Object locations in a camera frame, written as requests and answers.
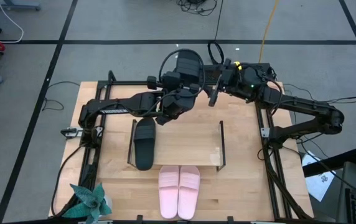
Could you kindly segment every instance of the black slipper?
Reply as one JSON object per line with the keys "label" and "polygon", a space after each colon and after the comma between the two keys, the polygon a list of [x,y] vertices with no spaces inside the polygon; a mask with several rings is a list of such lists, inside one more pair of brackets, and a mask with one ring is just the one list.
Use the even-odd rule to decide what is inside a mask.
{"label": "black slipper", "polygon": [[152,118],[143,118],[135,128],[135,164],[139,170],[149,170],[153,166],[156,123]]}

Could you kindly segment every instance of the gray floor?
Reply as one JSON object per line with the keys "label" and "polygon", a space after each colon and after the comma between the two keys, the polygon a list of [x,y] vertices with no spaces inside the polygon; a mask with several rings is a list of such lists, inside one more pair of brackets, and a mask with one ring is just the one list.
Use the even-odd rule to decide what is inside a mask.
{"label": "gray floor", "polygon": [[[7,13],[25,30],[24,40],[57,40],[71,2],[41,1],[39,12]],[[356,1],[346,3],[356,22]],[[273,0],[225,0],[218,39],[260,40],[272,7]],[[213,39],[218,13],[219,7],[208,17],[191,15],[170,0],[78,0],[66,39]],[[0,26],[4,29],[0,39],[19,37],[19,30],[1,12]],[[338,1],[300,0],[281,1],[268,39],[355,40],[355,36]],[[205,44],[63,45],[51,83],[102,80],[108,70],[118,80],[144,80],[157,75],[169,52],[184,47],[210,63]],[[256,62],[260,50],[259,45],[225,44],[222,48],[226,57],[243,62]],[[0,59],[0,75],[5,79],[0,85],[0,201],[54,50],[55,45],[7,45]],[[356,95],[356,45],[266,45],[263,61],[271,63],[279,81],[306,88],[316,99]],[[173,66],[170,60],[165,70]],[[308,98],[306,92],[285,88]],[[41,112],[4,222],[47,217],[65,144],[59,131],[70,124],[77,91],[77,86],[61,84],[47,92],[47,98],[59,100],[65,109]],[[356,148],[356,104],[337,107],[345,114],[343,132],[316,139],[328,156]],[[297,114],[298,122],[306,119]],[[323,157],[312,143],[305,146]],[[312,199],[318,216],[335,217],[339,186],[334,180],[322,203]]]}

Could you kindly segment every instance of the pink slipper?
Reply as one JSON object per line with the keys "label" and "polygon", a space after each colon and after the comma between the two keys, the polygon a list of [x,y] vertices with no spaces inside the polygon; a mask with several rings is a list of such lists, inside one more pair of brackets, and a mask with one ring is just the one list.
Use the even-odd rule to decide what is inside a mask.
{"label": "pink slipper", "polygon": [[178,210],[179,167],[163,166],[159,173],[160,213],[163,218],[174,218]]}
{"label": "pink slipper", "polygon": [[190,220],[195,215],[200,188],[200,172],[196,166],[182,166],[179,177],[178,216]]}

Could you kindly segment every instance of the wooden table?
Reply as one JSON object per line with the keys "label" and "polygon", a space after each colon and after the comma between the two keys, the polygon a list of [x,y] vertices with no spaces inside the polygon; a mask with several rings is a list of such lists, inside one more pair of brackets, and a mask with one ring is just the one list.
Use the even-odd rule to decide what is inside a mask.
{"label": "wooden table", "polygon": [[[95,97],[96,85],[97,82],[81,83],[71,126],[78,126],[81,107]],[[127,98],[142,91],[149,90],[146,86],[114,85],[110,98]],[[96,182],[103,183],[107,196],[112,199],[113,213],[104,218],[135,220],[137,215],[143,215],[144,220],[163,220],[159,211],[160,167],[154,166],[148,171],[138,171],[127,164],[133,119],[130,114],[106,117]],[[288,111],[278,110],[273,119],[277,126],[291,125]],[[192,110],[180,115],[179,119],[165,124],[163,128],[167,130],[169,126],[188,124],[208,126],[210,121],[218,124],[220,120],[223,121],[225,132],[227,165],[220,172],[217,172],[215,167],[199,167],[200,192],[195,217],[192,220],[225,221],[227,216],[233,216],[235,221],[273,220],[265,165],[256,155],[261,149],[261,141],[253,103],[245,104],[239,98],[221,93],[215,107],[212,108],[208,106],[207,95],[203,92],[197,97]],[[78,147],[78,143],[79,138],[67,141],[62,161]],[[297,150],[296,142],[292,139],[287,140],[284,145]],[[69,184],[78,183],[83,152],[82,149],[74,155],[62,171],[55,197],[56,212],[60,211],[73,195]],[[281,161],[289,192],[304,211],[313,216],[299,156],[290,150],[281,149]],[[283,217],[282,204],[279,210]]]}

